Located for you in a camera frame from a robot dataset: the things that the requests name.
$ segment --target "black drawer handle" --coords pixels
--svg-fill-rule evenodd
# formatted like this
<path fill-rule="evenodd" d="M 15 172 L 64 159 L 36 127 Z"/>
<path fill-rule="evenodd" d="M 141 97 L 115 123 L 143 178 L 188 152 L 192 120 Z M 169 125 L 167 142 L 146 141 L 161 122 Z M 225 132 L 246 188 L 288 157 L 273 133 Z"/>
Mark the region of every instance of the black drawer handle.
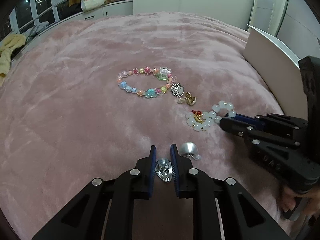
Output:
<path fill-rule="evenodd" d="M 94 15 L 90 16 L 90 17 L 87 17 L 87 18 L 84 18 L 85 20 L 89 20 L 89 19 L 93 19 L 94 18 Z"/>

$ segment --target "plush blanket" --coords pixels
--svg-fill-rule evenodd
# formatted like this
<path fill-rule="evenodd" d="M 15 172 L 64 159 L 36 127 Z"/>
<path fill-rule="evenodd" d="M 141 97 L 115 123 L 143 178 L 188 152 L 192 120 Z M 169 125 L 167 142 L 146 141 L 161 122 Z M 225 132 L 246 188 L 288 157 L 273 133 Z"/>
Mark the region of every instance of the plush blanket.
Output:
<path fill-rule="evenodd" d="M 21 239 L 31 239 L 91 179 L 117 178 L 151 145 L 169 157 L 170 144 L 188 141 L 202 156 L 195 167 L 236 178 L 289 232 L 276 204 L 278 181 L 248 159 L 243 140 L 217 124 L 197 132 L 186 123 L 186 112 L 210 111 L 220 100 L 249 116 L 282 114 L 242 56 L 247 38 L 212 18 L 161 12 L 70 22 L 28 52 L 0 92 L 0 206 Z M 145 66 L 171 68 L 196 104 L 118 87 L 121 71 Z M 126 81 L 144 90 L 164 85 L 153 76 Z M 152 199 L 135 202 L 132 239 L 191 240 L 192 223 L 192 201 L 156 177 Z"/>

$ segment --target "pink plush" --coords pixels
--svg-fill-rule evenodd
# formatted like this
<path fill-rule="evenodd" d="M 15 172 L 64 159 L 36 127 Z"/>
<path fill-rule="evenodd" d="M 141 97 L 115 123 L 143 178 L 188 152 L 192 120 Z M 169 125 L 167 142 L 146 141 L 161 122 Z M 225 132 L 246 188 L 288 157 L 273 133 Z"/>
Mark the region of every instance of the pink plush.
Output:
<path fill-rule="evenodd" d="M 196 132 L 185 119 L 220 100 L 249 116 L 282 114 L 242 56 L 247 38 L 212 18 L 161 12 L 70 22 L 28 52 L 0 93 L 0 206 L 21 239 L 31 239 L 91 179 L 117 178 L 151 145 L 169 157 L 170 144 L 188 141 L 202 156 L 195 167 L 236 178 L 289 233 L 276 204 L 279 183 L 248 159 L 243 140 L 217 124 Z M 146 66 L 171 68 L 196 104 L 118 87 L 117 74 Z M 164 85 L 153 76 L 125 80 L 143 90 Z M 192 223 L 192 201 L 156 177 L 152 199 L 135 203 L 132 239 L 191 240 Z"/>

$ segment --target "metal screw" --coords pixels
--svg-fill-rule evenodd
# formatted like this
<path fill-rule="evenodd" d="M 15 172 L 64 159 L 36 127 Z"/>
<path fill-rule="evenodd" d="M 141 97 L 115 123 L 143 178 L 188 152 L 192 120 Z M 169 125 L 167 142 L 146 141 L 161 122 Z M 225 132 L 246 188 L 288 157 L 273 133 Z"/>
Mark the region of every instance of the metal screw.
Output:
<path fill-rule="evenodd" d="M 259 141 L 258 139 L 254 139 L 254 140 L 252 140 L 252 143 L 253 143 L 253 144 L 259 144 L 260 141 Z"/>
<path fill-rule="evenodd" d="M 235 181 L 234 178 L 227 178 L 226 182 L 227 182 L 229 185 L 231 185 L 231 186 L 233 186 L 234 184 L 236 184 L 236 181 Z"/>
<path fill-rule="evenodd" d="M 140 174 L 140 171 L 139 171 L 138 169 L 132 169 L 132 170 L 130 171 L 130 174 L 133 175 L 133 176 L 137 176 L 137 175 Z"/>
<path fill-rule="evenodd" d="M 92 181 L 92 185 L 99 186 L 102 183 L 102 180 L 99 178 L 96 178 Z"/>
<path fill-rule="evenodd" d="M 189 170 L 189 173 L 192 174 L 192 175 L 197 175 L 199 173 L 199 171 L 196 168 L 191 168 Z"/>

